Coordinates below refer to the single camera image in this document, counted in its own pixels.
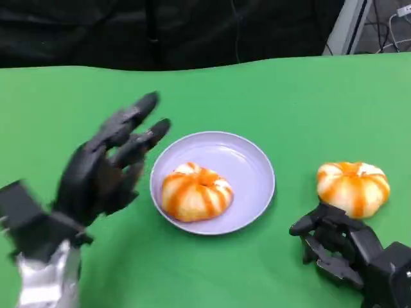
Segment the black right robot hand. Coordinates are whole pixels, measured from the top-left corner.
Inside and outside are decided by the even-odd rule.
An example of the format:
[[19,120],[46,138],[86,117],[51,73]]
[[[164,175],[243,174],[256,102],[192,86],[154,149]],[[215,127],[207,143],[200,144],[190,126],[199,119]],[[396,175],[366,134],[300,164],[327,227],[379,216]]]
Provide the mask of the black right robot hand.
[[344,210],[320,202],[289,229],[301,239],[302,262],[314,262],[320,273],[336,284],[362,290],[365,270],[383,247],[373,229]]

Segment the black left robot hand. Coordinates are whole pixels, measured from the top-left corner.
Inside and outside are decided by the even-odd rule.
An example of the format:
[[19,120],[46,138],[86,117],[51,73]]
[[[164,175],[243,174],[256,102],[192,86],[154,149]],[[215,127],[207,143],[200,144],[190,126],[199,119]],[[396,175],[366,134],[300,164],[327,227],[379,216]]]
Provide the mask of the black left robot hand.
[[155,109],[158,92],[112,114],[73,153],[60,179],[53,210],[87,227],[101,214],[110,215],[138,197],[147,153],[168,133],[171,121],[161,119],[143,133],[135,129]]

